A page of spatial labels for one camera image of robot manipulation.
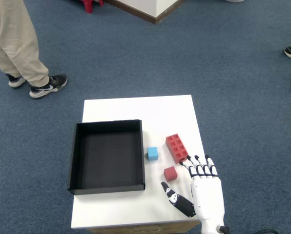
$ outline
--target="robot finger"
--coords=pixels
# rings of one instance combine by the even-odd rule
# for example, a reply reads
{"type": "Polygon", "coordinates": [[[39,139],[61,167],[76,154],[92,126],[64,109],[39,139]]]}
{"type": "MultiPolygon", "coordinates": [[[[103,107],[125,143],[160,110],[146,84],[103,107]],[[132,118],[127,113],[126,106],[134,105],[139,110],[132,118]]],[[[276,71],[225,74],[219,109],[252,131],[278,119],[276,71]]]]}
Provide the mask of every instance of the robot finger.
{"type": "Polygon", "coordinates": [[[209,168],[209,171],[212,174],[212,176],[213,177],[218,177],[217,170],[216,170],[216,167],[214,165],[213,160],[208,155],[205,155],[205,158],[206,158],[206,160],[208,162],[208,168],[209,168]]]}
{"type": "Polygon", "coordinates": [[[187,200],[181,195],[176,194],[165,182],[161,183],[169,202],[176,207],[179,211],[188,217],[195,216],[194,206],[192,202],[187,200]]]}
{"type": "Polygon", "coordinates": [[[184,167],[187,168],[187,170],[190,173],[191,178],[198,176],[196,169],[194,168],[194,166],[192,165],[192,163],[189,160],[180,161],[179,164],[183,165],[184,167]]]}
{"type": "Polygon", "coordinates": [[[201,165],[200,163],[200,158],[196,155],[195,157],[190,157],[190,156],[187,156],[187,158],[192,162],[192,164],[195,166],[195,169],[198,171],[198,166],[202,166],[202,169],[204,171],[204,174],[206,176],[206,178],[212,178],[212,174],[210,173],[208,167],[206,164],[204,165],[201,165]]]}

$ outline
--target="robotic hand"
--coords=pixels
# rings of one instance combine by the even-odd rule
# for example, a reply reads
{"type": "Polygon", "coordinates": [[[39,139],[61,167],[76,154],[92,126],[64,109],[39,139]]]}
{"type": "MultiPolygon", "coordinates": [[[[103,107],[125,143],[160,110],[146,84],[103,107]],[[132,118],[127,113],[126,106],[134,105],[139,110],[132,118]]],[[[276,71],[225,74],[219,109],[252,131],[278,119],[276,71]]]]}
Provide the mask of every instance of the robotic hand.
{"type": "Polygon", "coordinates": [[[170,203],[188,217],[197,215],[202,223],[202,234],[230,234],[229,228],[224,226],[222,185],[213,161],[207,155],[205,158],[187,156],[187,159],[180,164],[190,173],[194,204],[162,182],[170,203]]]}

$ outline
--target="red lego brick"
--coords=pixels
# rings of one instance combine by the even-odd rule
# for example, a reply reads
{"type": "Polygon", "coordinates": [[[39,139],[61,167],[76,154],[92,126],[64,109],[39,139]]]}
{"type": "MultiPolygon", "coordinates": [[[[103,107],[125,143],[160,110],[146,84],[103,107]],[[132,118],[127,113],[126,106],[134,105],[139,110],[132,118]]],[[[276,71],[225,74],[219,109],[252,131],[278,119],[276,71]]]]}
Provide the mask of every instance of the red lego brick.
{"type": "Polygon", "coordinates": [[[178,134],[166,137],[165,143],[173,156],[175,163],[179,163],[186,159],[188,153],[178,134]]]}
{"type": "Polygon", "coordinates": [[[174,167],[164,169],[164,176],[167,182],[177,178],[177,172],[174,167]]]}

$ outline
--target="open black box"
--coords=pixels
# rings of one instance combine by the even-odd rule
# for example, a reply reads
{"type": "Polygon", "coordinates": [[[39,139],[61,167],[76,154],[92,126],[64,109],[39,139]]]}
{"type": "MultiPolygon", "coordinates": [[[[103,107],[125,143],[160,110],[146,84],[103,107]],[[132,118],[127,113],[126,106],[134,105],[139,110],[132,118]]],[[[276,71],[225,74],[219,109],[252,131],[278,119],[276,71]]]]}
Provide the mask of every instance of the open black box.
{"type": "Polygon", "coordinates": [[[75,195],[144,190],[141,120],[76,124],[68,190],[75,195]]]}

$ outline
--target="cable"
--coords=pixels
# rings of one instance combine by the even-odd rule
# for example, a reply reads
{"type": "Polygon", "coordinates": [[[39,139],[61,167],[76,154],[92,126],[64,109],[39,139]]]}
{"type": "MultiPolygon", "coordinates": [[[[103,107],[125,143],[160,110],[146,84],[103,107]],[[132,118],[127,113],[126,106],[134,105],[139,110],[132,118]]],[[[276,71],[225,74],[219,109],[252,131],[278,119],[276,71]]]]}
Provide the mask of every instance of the cable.
{"type": "Polygon", "coordinates": [[[272,230],[272,229],[264,229],[264,230],[260,230],[254,234],[265,234],[265,233],[275,233],[275,234],[279,234],[279,232],[272,230]]]}

